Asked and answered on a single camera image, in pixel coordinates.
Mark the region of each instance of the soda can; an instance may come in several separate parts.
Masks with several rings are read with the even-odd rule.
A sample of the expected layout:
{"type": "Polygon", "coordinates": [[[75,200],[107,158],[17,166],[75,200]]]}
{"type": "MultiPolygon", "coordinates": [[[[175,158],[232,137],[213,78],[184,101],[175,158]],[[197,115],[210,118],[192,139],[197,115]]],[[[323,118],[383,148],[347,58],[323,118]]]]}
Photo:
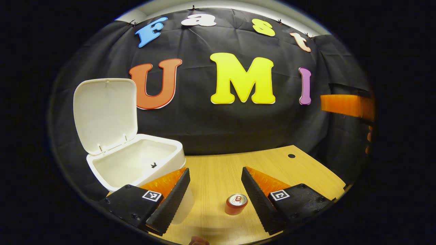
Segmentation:
{"type": "Polygon", "coordinates": [[[229,215],[237,215],[247,206],[248,198],[240,193],[236,193],[227,198],[225,212],[229,215]]]}

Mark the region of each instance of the letter f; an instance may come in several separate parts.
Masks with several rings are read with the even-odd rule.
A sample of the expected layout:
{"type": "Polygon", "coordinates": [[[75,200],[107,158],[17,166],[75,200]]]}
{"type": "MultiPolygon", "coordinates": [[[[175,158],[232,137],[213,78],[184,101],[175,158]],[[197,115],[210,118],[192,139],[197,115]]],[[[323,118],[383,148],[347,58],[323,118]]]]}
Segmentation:
{"type": "Polygon", "coordinates": [[[149,42],[151,42],[153,39],[157,38],[160,35],[160,32],[156,32],[154,33],[153,31],[159,31],[161,30],[164,25],[161,23],[162,21],[168,20],[167,17],[162,17],[156,21],[153,21],[152,23],[144,26],[143,28],[139,29],[139,31],[137,31],[135,33],[139,34],[139,38],[141,39],[141,43],[139,43],[138,47],[141,48],[144,45],[148,44],[149,42]]]}

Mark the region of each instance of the table surface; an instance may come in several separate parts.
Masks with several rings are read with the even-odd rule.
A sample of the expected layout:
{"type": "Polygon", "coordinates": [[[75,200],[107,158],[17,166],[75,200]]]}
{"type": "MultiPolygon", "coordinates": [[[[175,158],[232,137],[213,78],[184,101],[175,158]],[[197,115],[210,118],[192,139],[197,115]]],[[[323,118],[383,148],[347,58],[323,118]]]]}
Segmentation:
{"type": "Polygon", "coordinates": [[[203,237],[211,245],[239,245],[272,237],[263,229],[250,199],[239,215],[224,212],[230,195],[241,193],[248,197],[241,182],[245,166],[290,186],[305,183],[330,200],[339,199],[344,193],[345,183],[338,176],[295,146],[249,153],[186,156],[185,166],[190,171],[194,206],[182,223],[171,224],[162,237],[155,235],[182,245],[189,244],[192,236],[203,237]]]}

